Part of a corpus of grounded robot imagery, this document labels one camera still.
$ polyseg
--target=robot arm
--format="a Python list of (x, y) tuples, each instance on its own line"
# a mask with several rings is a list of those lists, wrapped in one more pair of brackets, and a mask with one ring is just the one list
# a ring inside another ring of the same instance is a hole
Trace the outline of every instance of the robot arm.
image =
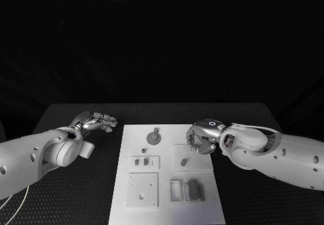
[(111, 132), (116, 119), (96, 112), (79, 114), (67, 127), (0, 143), (0, 200), (67, 166), (77, 155), (89, 158), (93, 144), (83, 141), (93, 129)]
[[(226, 127), (221, 122), (204, 119), (188, 129), (187, 144), (204, 155), (211, 154), (219, 144), (223, 155), (239, 168), (256, 169), (273, 179), (322, 191), (324, 142), (273, 132), (266, 136), (249, 126)], [(201, 146), (194, 144), (194, 135)]]

